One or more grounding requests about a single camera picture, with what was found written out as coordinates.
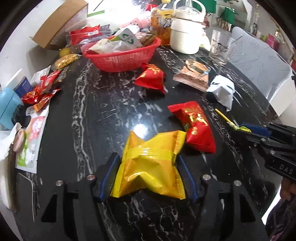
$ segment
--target red plastic basket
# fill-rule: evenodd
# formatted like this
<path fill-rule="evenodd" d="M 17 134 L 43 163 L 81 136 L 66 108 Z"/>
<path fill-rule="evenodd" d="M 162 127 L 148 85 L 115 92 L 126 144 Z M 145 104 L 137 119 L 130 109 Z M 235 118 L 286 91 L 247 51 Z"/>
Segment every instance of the red plastic basket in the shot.
<path fill-rule="evenodd" d="M 136 69 L 143 63 L 148 63 L 155 49 L 160 44 L 160 38 L 155 38 L 152 44 L 146 47 L 109 54 L 87 54 L 83 52 L 83 56 L 89 58 L 100 70 L 106 72 L 123 72 Z"/>

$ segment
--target glass cup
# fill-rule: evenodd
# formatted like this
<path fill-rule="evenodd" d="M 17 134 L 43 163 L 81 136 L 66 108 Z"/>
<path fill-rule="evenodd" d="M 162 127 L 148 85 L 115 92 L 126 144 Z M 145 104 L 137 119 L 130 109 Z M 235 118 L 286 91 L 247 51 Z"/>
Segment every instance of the glass cup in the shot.
<path fill-rule="evenodd" d="M 236 46 L 235 39 L 229 35 L 213 30 L 209 57 L 219 64 L 227 64 Z"/>

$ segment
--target yellow snack pouch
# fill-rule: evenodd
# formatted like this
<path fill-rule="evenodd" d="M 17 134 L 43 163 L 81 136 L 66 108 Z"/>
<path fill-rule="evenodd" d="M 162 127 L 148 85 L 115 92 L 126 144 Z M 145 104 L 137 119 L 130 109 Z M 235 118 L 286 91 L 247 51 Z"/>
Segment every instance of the yellow snack pouch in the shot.
<path fill-rule="evenodd" d="M 121 197 L 148 188 L 161 195 L 186 198 L 183 182 L 175 167 L 185 137 L 183 131 L 172 131 L 159 133 L 144 141 L 131 131 L 111 196 Z"/>

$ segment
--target orange juice bottle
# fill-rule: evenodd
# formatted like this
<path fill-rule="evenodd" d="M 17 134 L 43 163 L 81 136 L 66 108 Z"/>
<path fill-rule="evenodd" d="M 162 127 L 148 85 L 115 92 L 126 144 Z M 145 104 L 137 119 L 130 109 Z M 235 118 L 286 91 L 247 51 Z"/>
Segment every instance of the orange juice bottle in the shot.
<path fill-rule="evenodd" d="M 151 13 L 150 32 L 161 39 L 161 45 L 170 45 L 170 26 L 173 14 L 171 0 L 162 0 Z"/>

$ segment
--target cardboard box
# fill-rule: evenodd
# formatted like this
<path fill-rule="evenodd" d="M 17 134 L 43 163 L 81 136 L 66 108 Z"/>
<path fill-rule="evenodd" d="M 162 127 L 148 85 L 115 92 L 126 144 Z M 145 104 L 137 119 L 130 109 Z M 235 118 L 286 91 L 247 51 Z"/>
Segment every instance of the cardboard box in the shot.
<path fill-rule="evenodd" d="M 87 18 L 88 3 L 67 0 L 44 22 L 32 40 L 45 49 L 59 50 L 66 45 L 65 32 L 73 24 Z"/>

